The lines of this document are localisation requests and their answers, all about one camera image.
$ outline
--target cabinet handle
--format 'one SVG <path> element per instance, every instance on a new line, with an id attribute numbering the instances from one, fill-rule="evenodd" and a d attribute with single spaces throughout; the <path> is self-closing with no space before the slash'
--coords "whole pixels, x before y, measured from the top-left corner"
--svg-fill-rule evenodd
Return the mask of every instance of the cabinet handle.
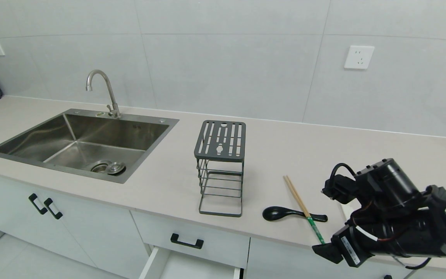
<path id="1" fill-rule="evenodd" d="M 36 205 L 36 203 L 34 202 L 34 201 L 36 200 L 36 198 L 37 198 L 37 195 L 34 194 L 34 193 L 32 193 L 32 194 L 29 196 L 29 201 L 34 205 L 34 207 L 36 208 L 36 210 L 37 210 L 41 215 L 44 215 L 46 212 L 48 212 L 48 210 L 47 210 L 46 208 L 39 209 L 39 207 L 38 207 L 38 206 Z"/>
<path id="2" fill-rule="evenodd" d="M 53 210 L 49 207 L 49 205 L 51 205 L 51 203 L 53 203 L 53 200 L 51 200 L 51 198 L 48 198 L 47 200 L 44 201 L 44 205 L 48 208 L 49 212 L 51 212 L 51 214 L 53 215 L 53 217 L 58 220 L 61 217 L 63 217 L 63 213 L 58 212 L 58 213 L 54 213 Z"/>
<path id="3" fill-rule="evenodd" d="M 172 243 L 180 244 L 180 245 L 183 245 L 183 246 L 192 247 L 192 248 L 195 248 L 195 249 L 202 249 L 202 245 L 204 244 L 204 240 L 202 240 L 202 239 L 198 239 L 195 242 L 195 245 L 194 245 L 194 244 L 189 244 L 189 243 L 178 241 L 178 237 L 179 237 L 178 234 L 173 233 L 172 237 L 170 238 L 170 240 L 172 241 Z"/>

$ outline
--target white cabinet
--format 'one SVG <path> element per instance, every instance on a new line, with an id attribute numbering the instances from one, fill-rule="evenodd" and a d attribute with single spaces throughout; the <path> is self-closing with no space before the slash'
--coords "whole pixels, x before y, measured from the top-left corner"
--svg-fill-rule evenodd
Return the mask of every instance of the white cabinet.
<path id="1" fill-rule="evenodd" d="M 299 248 L 251 238 L 247 279 L 382 279 L 391 275 L 403 279 L 410 273 L 400 265 L 365 262 L 351 268 L 342 261 L 338 265 L 317 256 L 312 249 Z"/>
<path id="2" fill-rule="evenodd" d="M 132 212 L 145 243 L 233 267 L 245 268 L 250 237 Z"/>
<path id="3" fill-rule="evenodd" d="M 240 279 L 240 268 L 154 247 L 139 279 Z"/>
<path id="4" fill-rule="evenodd" d="M 50 208 L 95 265 L 114 274 L 137 279 L 149 255 L 130 211 L 94 201 L 41 191 Z"/>
<path id="5" fill-rule="evenodd" d="M 39 213 L 29 200 L 32 195 L 36 196 L 33 202 L 42 210 L 45 196 L 39 189 L 0 177 L 0 231 L 95 266 L 62 222 L 54 219 L 48 210 Z"/>
<path id="6" fill-rule="evenodd" d="M 412 274 L 409 277 L 409 279 L 445 279 L 445 278 L 446 278 L 446 271 L 427 267 L 421 270 L 417 270 L 414 274 Z"/>

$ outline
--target faucet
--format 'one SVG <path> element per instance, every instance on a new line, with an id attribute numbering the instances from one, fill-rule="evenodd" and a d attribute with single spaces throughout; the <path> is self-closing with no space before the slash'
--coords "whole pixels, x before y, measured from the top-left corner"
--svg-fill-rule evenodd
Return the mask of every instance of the faucet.
<path id="1" fill-rule="evenodd" d="M 113 89 L 111 88 L 111 83 L 110 83 L 110 79 L 108 78 L 108 76 L 106 76 L 106 74 L 104 73 L 104 71 L 101 70 L 92 70 L 89 75 L 87 76 L 87 84 L 85 85 L 85 90 L 86 91 L 92 91 L 92 77 L 95 74 L 100 74 L 104 80 L 106 81 L 106 87 L 108 87 L 108 92 L 110 93 L 110 98 L 111 98 L 111 102 L 113 103 L 113 110 L 111 109 L 110 105 L 107 105 L 108 110 L 110 110 L 110 112 L 108 113 L 109 116 L 115 117 L 115 118 L 120 118 L 122 115 L 120 114 L 120 109 L 118 108 L 118 104 L 117 101 L 115 100 L 115 96 L 113 95 Z"/>

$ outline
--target white countertop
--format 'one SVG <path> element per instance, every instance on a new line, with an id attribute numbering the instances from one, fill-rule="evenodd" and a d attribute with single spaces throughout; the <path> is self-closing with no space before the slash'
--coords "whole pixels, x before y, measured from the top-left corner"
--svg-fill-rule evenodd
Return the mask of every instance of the white countertop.
<path id="1" fill-rule="evenodd" d="M 0 143 L 70 108 L 106 110 L 105 105 L 5 96 L 0 100 Z M 446 138 L 130 107 L 120 110 L 180 120 L 124 184 L 3 158 L 0 175 L 131 210 L 305 247 L 319 242 L 304 219 L 268 222 L 261 216 L 271 205 L 300 210 L 283 175 L 290 176 L 310 212 L 328 215 L 327 223 L 317 222 L 325 240 L 345 222 L 339 203 L 320 193 L 339 162 L 358 171 L 392 157 L 421 191 L 431 184 L 446 188 Z M 202 122 L 207 119 L 247 125 L 240 218 L 198 213 L 200 193 L 193 151 Z M 404 261 L 418 264 L 421 259 Z M 446 258 L 433 259 L 428 266 L 446 268 Z"/>

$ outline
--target sink basin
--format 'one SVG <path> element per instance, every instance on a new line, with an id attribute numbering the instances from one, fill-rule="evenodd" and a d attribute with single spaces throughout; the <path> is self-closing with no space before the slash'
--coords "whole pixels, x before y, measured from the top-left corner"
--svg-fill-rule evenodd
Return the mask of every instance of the sink basin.
<path id="1" fill-rule="evenodd" d="M 70 109 L 0 144 L 0 157 L 125 183 L 177 119 Z"/>

